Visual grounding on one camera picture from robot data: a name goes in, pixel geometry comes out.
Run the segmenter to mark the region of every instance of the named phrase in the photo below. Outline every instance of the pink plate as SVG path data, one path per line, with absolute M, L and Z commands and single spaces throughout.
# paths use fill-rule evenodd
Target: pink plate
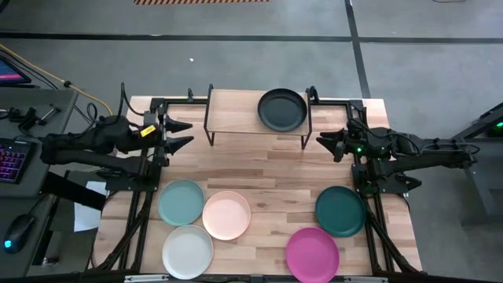
M 204 205 L 204 228 L 219 240 L 228 241 L 239 237 L 248 228 L 251 217 L 250 206 L 239 193 L 217 193 Z
M 339 249 L 324 230 L 303 228 L 293 234 L 286 245 L 286 263 L 303 283 L 326 283 L 339 268 Z

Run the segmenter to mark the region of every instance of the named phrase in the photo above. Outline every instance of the light blue plate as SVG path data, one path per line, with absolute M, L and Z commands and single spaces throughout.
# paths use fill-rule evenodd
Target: light blue plate
M 173 226 L 184 226 L 196 221 L 203 212 L 204 193 L 196 182 L 176 180 L 169 183 L 159 196 L 160 217 Z

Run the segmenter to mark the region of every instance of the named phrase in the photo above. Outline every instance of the black plate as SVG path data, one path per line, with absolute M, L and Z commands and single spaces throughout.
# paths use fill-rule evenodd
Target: black plate
M 259 117 L 271 130 L 288 132 L 298 128 L 307 116 L 307 106 L 295 91 L 275 89 L 259 101 Z

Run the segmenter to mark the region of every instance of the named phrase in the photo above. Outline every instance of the black clamp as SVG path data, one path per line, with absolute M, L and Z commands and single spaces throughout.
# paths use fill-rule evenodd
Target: black clamp
M 17 108 L 11 107 L 9 109 L 0 109 L 0 119 L 10 119 L 12 116 L 20 116 L 21 111 Z
M 316 87 L 312 86 L 306 89 L 307 97 L 312 100 L 314 103 L 320 102 L 320 97 L 318 96 L 318 91 Z
M 192 90 L 189 88 L 189 90 L 187 91 L 187 101 L 189 103 L 192 103 L 194 102 L 194 93 L 192 92 Z

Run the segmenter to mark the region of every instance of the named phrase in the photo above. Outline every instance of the white plate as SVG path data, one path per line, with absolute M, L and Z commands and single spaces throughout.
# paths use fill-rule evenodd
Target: white plate
M 210 266 L 212 258 L 211 237 L 199 226 L 181 226 L 171 232 L 164 242 L 164 267 L 178 279 L 198 277 Z

